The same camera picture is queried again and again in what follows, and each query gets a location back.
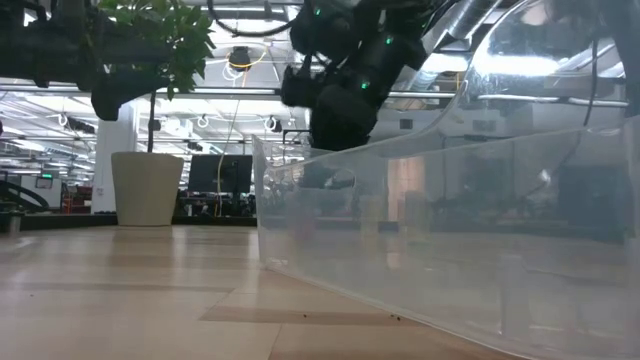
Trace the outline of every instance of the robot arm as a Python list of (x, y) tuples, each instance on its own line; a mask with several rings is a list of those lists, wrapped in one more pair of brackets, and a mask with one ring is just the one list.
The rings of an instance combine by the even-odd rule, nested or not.
[[(302, 68), (287, 68), (281, 96), (286, 105), (312, 109), (313, 147), (340, 151), (367, 143), (402, 69), (419, 70), (427, 59), (422, 36), (454, 3), (365, 0), (349, 8), (332, 0), (305, 2), (291, 42), (307, 57)], [(318, 53), (330, 62), (312, 75)]]

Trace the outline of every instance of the potted plant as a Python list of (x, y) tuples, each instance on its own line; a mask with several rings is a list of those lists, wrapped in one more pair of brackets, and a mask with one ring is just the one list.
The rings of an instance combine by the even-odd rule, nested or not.
[[(195, 74), (204, 78), (206, 58), (213, 57), (211, 50), (215, 46), (209, 37), (212, 20), (199, 6), (190, 7), (181, 0), (102, 0), (99, 7), (115, 19), (116, 25), (131, 25), (138, 36), (171, 49), (171, 59), (166, 64), (128, 65), (128, 70), (167, 78), (169, 100), (176, 92), (192, 91)], [(115, 153), (111, 159), (120, 225), (171, 224), (184, 160), (153, 153), (156, 97), (152, 92), (147, 153)]]

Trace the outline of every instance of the white pillar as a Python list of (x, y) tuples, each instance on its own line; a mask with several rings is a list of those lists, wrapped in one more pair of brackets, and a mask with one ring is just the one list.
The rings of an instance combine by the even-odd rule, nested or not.
[(111, 154), (136, 151), (139, 122), (140, 115), (135, 100), (120, 107), (118, 121), (100, 121), (91, 213), (116, 211), (113, 175), (111, 173)]

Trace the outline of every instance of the ceiling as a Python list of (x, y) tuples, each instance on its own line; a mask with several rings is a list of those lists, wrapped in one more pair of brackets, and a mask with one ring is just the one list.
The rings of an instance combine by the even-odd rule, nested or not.
[[(194, 0), (193, 3), (204, 4), (204, 1)], [(233, 7), (217, 5), (217, 9), (236, 14), (262, 11), (260, 7), (240, 6), (237, 1), (231, 3), (234, 4)], [(281, 14), (281, 18), (297, 14), (297, 6), (281, 6), (289, 1), (271, 3), (275, 4), (273, 11)], [(300, 1), (292, 0), (291, 3), (298, 4)], [(224, 21), (238, 29), (250, 31), (270, 29), (282, 24), (278, 20), (259, 19)], [(187, 148), (184, 139), (189, 138), (202, 145), (205, 153), (225, 151), (229, 154), (250, 154), (252, 136), (267, 141), (282, 141), (282, 134), (267, 129), (265, 121), (270, 118), (279, 120), (283, 129), (306, 129), (307, 112), (282, 105), (271, 90), (279, 88), (286, 66), (300, 61), (300, 56), (291, 48), (288, 34), (255, 39), (232, 37), (215, 24), (212, 30), (214, 32), (211, 38), (217, 49), (214, 51), (214, 58), (207, 61), (204, 79), (196, 78), (199, 88), (195, 94), (178, 95), (173, 101), (159, 96), (155, 113), (156, 119), (162, 123), (162, 130), (155, 134), (158, 140), (154, 150), (180, 155), (188, 160), (191, 154), (199, 153)], [(227, 55), (234, 46), (247, 46), (251, 59), (255, 62), (244, 75), (234, 75), (233, 70), (228, 68)], [(404, 90), (405, 83), (414, 75), (414, 71), (403, 72), (396, 89)], [(440, 77), (436, 89), (455, 92), (457, 83), (455, 77)], [(266, 95), (261, 96), (260, 89)], [(438, 108), (443, 107), (438, 106), (441, 100), (411, 99), (407, 98), (407, 94), (400, 95), (391, 98), (381, 111), (379, 123), (372, 134), (373, 139), (385, 139), (424, 128), (439, 114), (441, 110)], [(140, 151), (144, 151), (150, 103), (148, 98), (135, 101), (143, 119), (139, 128), (138, 147)], [(39, 89), (30, 81), (0, 78), (0, 119), (4, 125), (2, 137), (11, 139), (0, 143), (2, 170), (27, 173), (43, 168), (62, 168), (64, 165), (66, 170), (63, 169), (61, 177), (72, 183), (90, 184), (96, 136), (74, 132), (61, 125), (65, 123), (65, 116), (98, 131), (100, 121), (93, 112), (89, 96), (73, 86), (51, 84), (49, 89)], [(401, 130), (400, 120), (407, 118), (413, 120), (413, 129)], [(225, 149), (229, 137), (231, 142)]]

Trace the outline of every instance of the yellow cable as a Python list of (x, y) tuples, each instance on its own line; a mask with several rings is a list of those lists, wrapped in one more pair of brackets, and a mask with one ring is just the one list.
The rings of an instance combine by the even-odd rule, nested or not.
[(260, 58), (250, 64), (247, 65), (238, 65), (238, 64), (234, 64), (231, 61), (229, 61), (229, 54), (227, 54), (227, 62), (229, 63), (229, 65), (233, 66), (233, 67), (237, 67), (237, 68), (248, 68), (251, 67), (259, 62), (262, 61), (262, 59), (264, 59), (265, 55), (267, 55), (267, 49), (265, 48), (264, 51), (262, 52), (262, 55), (260, 56)]
[(222, 217), (222, 186), (220, 185), (220, 180), (222, 176), (220, 171), (222, 170), (222, 162), (224, 161), (225, 153), (227, 152), (227, 147), (229, 146), (229, 141), (231, 141), (231, 134), (233, 133), (233, 126), (236, 124), (236, 119), (238, 118), (238, 109), (240, 108), (240, 100), (238, 100), (238, 104), (236, 105), (236, 113), (233, 115), (233, 121), (231, 122), (231, 126), (229, 127), (229, 135), (227, 136), (227, 142), (224, 144), (224, 148), (222, 149), (222, 154), (220, 155), (220, 162), (218, 162), (218, 199), (220, 200), (220, 217)]

